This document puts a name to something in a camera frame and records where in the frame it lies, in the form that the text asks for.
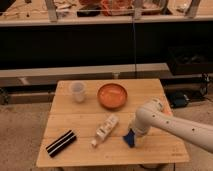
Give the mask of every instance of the table leg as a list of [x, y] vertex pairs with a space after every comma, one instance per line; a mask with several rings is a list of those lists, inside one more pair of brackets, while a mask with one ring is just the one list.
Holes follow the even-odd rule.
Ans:
[[63, 167], [56, 167], [56, 171], [64, 171]]

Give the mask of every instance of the box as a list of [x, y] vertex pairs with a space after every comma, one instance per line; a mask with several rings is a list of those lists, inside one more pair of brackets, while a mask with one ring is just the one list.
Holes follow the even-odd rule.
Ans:
[[213, 45], [170, 47], [167, 65], [173, 75], [213, 73]]

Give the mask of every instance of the orange bowl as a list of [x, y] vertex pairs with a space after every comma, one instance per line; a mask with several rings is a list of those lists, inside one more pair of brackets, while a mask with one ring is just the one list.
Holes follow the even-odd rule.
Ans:
[[107, 109], [120, 108], [126, 103], [126, 100], [127, 92], [119, 84], [105, 84], [98, 90], [98, 101]]

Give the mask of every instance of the small bottle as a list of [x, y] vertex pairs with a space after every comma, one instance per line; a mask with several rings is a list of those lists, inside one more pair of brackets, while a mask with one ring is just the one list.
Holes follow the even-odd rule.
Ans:
[[112, 132], [113, 128], [118, 123], [118, 117], [114, 114], [111, 114], [107, 120], [96, 130], [94, 139], [91, 141], [93, 147], [97, 147], [98, 144], [103, 142], [106, 137]]

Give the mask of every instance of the cable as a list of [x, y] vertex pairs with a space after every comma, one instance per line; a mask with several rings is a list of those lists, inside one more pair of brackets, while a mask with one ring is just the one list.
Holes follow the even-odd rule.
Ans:
[[133, 50], [134, 50], [134, 65], [135, 65], [135, 78], [138, 78], [138, 69], [137, 69], [137, 42], [136, 42], [136, 29], [135, 29], [135, 20], [132, 16], [132, 28], [133, 28]]

